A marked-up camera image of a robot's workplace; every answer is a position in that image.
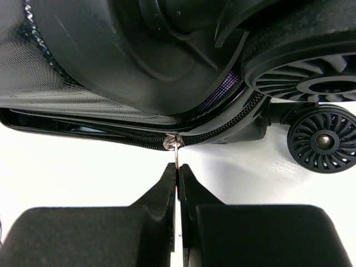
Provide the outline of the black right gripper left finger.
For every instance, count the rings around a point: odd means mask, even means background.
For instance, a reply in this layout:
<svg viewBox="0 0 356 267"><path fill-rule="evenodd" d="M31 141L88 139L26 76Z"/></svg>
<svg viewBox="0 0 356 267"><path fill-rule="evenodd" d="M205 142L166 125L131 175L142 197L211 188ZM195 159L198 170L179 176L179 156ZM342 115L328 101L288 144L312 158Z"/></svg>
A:
<svg viewBox="0 0 356 267"><path fill-rule="evenodd" d="M1 247L2 266L169 266L175 249L176 168L125 207L25 211Z"/></svg>

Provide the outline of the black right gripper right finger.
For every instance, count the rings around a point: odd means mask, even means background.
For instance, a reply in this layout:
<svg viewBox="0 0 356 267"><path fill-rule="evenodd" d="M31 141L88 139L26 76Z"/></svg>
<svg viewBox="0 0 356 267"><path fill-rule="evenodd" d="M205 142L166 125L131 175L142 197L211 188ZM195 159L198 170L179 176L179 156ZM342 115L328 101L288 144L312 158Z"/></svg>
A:
<svg viewBox="0 0 356 267"><path fill-rule="evenodd" d="M179 171L185 266L351 266L325 211L311 205L227 205Z"/></svg>

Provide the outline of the black hard-shell suitcase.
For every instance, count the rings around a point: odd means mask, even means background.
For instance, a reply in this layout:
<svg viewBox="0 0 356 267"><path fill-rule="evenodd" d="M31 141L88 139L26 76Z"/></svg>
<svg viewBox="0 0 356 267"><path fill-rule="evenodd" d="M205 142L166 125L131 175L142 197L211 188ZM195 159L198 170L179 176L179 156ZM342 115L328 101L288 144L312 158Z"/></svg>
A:
<svg viewBox="0 0 356 267"><path fill-rule="evenodd" d="M2 1L1 123L153 150L288 125L302 167L355 165L354 1Z"/></svg>

